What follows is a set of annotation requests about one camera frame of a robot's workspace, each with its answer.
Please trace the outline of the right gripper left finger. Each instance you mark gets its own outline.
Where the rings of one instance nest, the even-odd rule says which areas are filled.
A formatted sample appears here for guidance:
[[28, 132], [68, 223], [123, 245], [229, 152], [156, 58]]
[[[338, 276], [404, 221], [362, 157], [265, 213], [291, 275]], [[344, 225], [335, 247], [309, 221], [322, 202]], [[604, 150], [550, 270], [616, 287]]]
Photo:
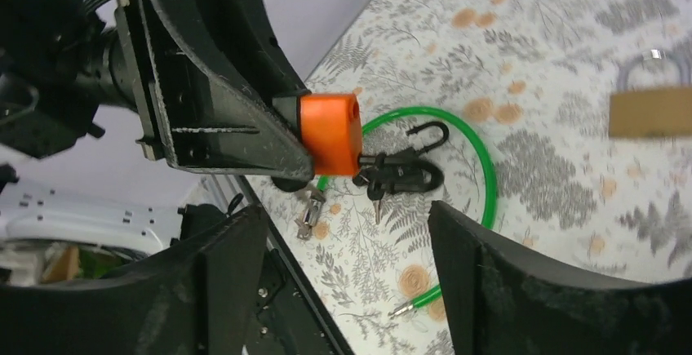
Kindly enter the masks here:
[[266, 241], [257, 205], [204, 224], [164, 251], [95, 280], [1, 288], [4, 354], [239, 354]]

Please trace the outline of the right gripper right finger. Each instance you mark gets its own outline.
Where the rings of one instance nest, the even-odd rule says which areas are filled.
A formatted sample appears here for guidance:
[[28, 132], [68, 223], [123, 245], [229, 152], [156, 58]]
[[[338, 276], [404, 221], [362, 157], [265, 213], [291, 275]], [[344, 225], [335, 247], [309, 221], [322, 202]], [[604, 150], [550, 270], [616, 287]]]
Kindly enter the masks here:
[[594, 273], [484, 228], [443, 201], [428, 228], [458, 354], [688, 354], [691, 282]]

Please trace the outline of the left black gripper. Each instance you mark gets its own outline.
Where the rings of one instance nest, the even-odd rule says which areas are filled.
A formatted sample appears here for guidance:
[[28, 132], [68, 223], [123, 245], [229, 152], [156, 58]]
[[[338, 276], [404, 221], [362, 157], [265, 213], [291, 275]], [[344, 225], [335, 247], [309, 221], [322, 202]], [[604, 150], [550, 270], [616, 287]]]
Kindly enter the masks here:
[[206, 174], [307, 181], [308, 89], [263, 0], [118, 0], [119, 41], [150, 161]]

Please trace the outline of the orange black padlock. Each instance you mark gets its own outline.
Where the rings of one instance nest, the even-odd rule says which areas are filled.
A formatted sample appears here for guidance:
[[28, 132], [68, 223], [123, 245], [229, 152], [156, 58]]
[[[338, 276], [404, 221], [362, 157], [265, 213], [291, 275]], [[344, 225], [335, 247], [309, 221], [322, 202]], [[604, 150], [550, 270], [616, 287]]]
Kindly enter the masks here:
[[367, 187], [373, 202], [386, 194], [431, 192], [444, 182], [443, 171], [420, 157], [428, 148], [365, 155], [354, 94], [301, 97], [299, 135], [313, 158], [316, 175], [351, 176], [356, 184]]

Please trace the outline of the brass padlock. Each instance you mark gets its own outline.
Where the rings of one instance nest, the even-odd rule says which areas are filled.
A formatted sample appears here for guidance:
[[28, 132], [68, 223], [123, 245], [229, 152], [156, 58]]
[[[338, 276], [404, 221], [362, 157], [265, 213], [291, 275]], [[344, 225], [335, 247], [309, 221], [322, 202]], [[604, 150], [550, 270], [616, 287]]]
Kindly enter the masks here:
[[[630, 73], [647, 61], [673, 64], [674, 85], [629, 86]], [[650, 49], [619, 69], [615, 92], [610, 96], [608, 136], [611, 139], [659, 139], [691, 136], [691, 63], [673, 51]]]

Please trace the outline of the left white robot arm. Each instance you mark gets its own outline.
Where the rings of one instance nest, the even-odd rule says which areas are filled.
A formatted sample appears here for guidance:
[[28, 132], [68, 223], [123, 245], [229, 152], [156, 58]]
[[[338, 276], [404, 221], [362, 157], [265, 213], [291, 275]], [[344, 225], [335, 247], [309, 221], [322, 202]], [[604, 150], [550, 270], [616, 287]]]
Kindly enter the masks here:
[[307, 97], [263, 0], [1, 0], [1, 142], [31, 158], [101, 137], [110, 105], [149, 160], [293, 192], [317, 169]]

